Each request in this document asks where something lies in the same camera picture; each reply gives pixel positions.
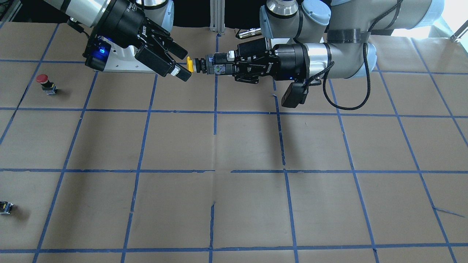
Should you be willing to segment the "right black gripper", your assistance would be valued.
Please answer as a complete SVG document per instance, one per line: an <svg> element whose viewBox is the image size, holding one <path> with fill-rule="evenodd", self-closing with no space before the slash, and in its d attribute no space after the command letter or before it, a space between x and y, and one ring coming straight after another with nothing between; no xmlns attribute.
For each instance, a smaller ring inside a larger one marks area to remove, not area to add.
<svg viewBox="0 0 468 263"><path fill-rule="evenodd" d="M112 0L92 37L105 37L122 48L134 46L138 48L134 57L140 63L162 77L169 74L187 81L192 73L169 55L184 59L188 51L162 27L168 7L168 0Z"/></svg>

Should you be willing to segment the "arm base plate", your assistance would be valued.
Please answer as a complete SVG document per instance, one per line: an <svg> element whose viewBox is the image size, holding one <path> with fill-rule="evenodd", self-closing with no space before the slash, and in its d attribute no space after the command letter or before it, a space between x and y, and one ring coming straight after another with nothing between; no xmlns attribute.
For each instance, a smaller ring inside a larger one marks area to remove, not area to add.
<svg viewBox="0 0 468 263"><path fill-rule="evenodd" d="M146 65L135 59L136 48L128 46L122 48L111 43L111 50L103 72L106 73L154 73Z"/></svg>

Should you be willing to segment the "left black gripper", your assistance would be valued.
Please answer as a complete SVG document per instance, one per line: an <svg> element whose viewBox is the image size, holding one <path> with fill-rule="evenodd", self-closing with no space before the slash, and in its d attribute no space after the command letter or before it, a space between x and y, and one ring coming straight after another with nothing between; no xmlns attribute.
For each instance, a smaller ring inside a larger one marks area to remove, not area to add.
<svg viewBox="0 0 468 263"><path fill-rule="evenodd" d="M307 76L306 49L302 44L277 44L270 47L266 37L240 43L237 50L229 51L234 61L237 82L258 84L260 77L274 80L305 80Z"/></svg>

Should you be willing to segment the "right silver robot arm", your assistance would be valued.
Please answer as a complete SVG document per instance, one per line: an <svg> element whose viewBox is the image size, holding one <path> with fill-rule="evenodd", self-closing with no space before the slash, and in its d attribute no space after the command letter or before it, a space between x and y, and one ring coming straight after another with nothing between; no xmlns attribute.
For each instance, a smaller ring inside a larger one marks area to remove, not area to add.
<svg viewBox="0 0 468 263"><path fill-rule="evenodd" d="M49 0L79 32L92 28L85 65L102 72L157 73L187 81L192 73L174 60L187 50L170 35L172 0Z"/></svg>

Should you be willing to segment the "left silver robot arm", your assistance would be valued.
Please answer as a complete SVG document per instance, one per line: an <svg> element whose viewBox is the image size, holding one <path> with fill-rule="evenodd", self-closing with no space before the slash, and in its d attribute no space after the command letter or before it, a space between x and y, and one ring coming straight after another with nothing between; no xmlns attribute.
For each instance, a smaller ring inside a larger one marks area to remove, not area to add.
<svg viewBox="0 0 468 263"><path fill-rule="evenodd" d="M228 73L256 84L259 77L304 81L334 62L329 78L365 76L376 64L373 30L413 29L440 18L443 0L268 0L260 8L263 38L225 55Z"/></svg>

